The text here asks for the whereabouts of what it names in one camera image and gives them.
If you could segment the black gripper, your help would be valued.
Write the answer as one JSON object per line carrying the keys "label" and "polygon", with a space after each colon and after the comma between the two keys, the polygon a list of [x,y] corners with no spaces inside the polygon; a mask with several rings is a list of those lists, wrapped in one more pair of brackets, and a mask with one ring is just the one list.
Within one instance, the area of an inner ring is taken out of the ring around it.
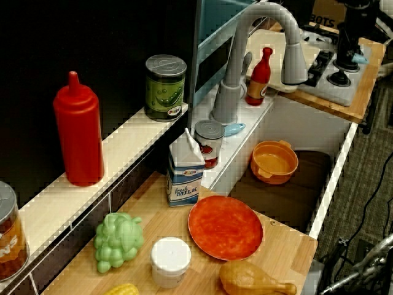
{"label": "black gripper", "polygon": [[366,24],[361,20],[345,20],[338,25],[338,52],[337,61],[358,63],[359,38],[365,34]]}

